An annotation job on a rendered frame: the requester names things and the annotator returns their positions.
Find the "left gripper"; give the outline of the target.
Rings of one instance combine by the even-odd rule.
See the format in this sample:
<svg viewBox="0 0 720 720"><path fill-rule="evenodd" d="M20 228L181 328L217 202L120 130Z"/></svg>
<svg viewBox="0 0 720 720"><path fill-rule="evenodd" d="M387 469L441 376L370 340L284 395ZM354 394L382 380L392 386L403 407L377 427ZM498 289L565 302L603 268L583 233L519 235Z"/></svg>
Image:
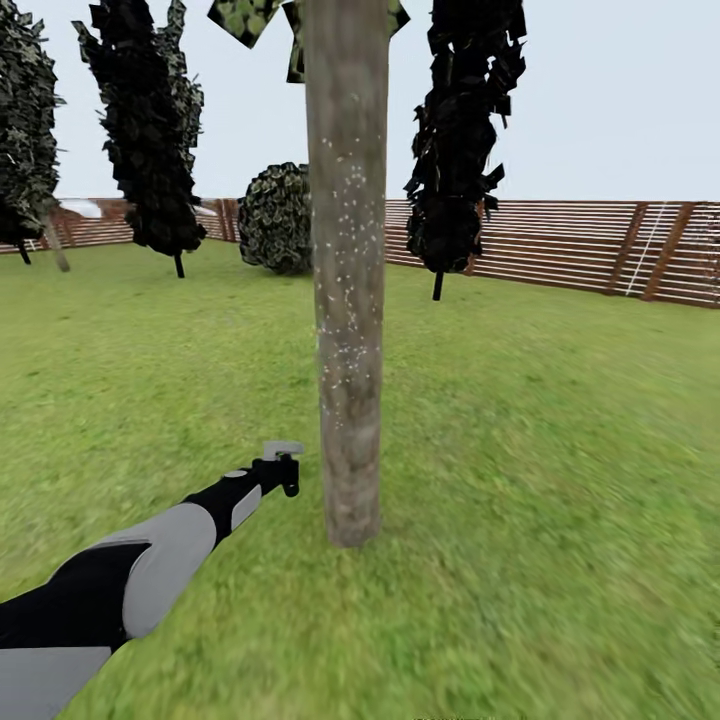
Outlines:
<svg viewBox="0 0 720 720"><path fill-rule="evenodd" d="M253 459L253 467L265 467L272 477L273 490L279 485L296 485L299 482L299 462L282 457L280 461L264 461Z"/></svg>

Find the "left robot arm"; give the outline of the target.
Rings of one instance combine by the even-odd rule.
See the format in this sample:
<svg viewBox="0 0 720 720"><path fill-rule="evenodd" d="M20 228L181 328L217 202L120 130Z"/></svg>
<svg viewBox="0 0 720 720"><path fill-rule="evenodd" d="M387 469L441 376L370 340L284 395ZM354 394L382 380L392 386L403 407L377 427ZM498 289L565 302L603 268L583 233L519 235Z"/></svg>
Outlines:
<svg viewBox="0 0 720 720"><path fill-rule="evenodd" d="M0 720L54 720L126 642L155 631L213 549L279 485L300 443L269 440L251 467L91 543L47 584L0 602Z"/></svg>

